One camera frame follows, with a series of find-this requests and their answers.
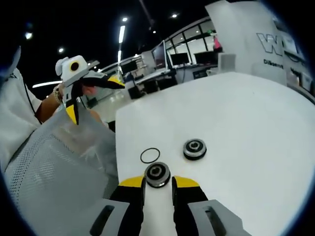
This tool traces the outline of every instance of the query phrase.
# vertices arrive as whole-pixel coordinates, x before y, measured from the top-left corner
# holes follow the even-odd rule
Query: white table
[[[183,158],[186,140],[206,156]],[[119,180],[143,174],[140,153],[156,147],[172,175],[196,180],[253,236],[278,236],[303,206],[315,170],[315,106],[275,82],[235,72],[145,96],[117,111]],[[171,183],[147,185],[140,235],[174,236]]]
[[[147,75],[147,76],[143,77],[141,80],[137,80],[137,81],[135,82],[135,84],[136,84],[136,85],[139,85],[139,84],[141,84],[141,83],[143,83],[143,82],[146,82],[146,81],[148,81],[148,80],[157,78],[157,77],[162,76],[162,75],[166,75],[166,74],[169,73],[169,72],[171,72],[171,70],[169,70],[169,69],[161,69],[161,70],[158,70],[158,71],[156,71],[156,72],[153,72],[153,73],[150,74],[150,75]]]

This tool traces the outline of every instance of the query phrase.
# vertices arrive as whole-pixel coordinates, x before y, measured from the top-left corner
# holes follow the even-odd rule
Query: computer monitor
[[[156,62],[156,69],[167,69],[167,59],[165,50],[165,41],[162,41],[157,47],[152,50],[154,61]]]
[[[196,53],[197,64],[218,64],[218,54],[216,52]]]
[[[122,67],[123,74],[126,74],[128,72],[138,69],[137,62],[135,60],[127,64],[121,65],[121,67]]]
[[[178,53],[171,55],[173,65],[183,65],[189,63],[188,54],[187,53]]]

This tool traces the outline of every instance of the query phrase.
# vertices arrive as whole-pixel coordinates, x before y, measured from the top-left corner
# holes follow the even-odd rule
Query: floor
[[[112,95],[100,100],[98,104],[92,108],[101,117],[103,122],[110,123],[115,120],[116,111],[124,107],[134,100],[131,100],[128,94],[123,90],[115,91]]]

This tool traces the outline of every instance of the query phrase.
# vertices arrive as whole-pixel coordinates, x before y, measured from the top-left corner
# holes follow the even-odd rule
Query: black rubber o-ring
[[[153,160],[153,161],[148,161],[148,162],[142,160],[142,155],[143,155],[146,151],[148,151],[148,150],[157,150],[157,151],[158,151],[158,156],[157,156],[157,158],[156,158],[155,160]],[[155,162],[156,160],[158,160],[160,155],[161,155],[161,152],[160,152],[157,148],[155,148],[155,147],[150,147],[150,148],[148,148],[148,149],[145,149],[145,150],[141,153],[141,155],[140,155],[140,160],[141,160],[141,162],[144,163],[144,164],[151,164],[151,163]]]

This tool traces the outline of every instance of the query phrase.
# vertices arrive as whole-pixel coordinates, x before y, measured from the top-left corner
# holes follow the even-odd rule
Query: bracelet
[[[59,104],[62,104],[62,103],[63,103],[63,99],[61,98],[61,95],[60,95],[60,92],[59,92],[59,86],[60,86],[60,85],[54,87],[53,94],[54,94],[54,96],[55,96],[56,101],[57,101]]]

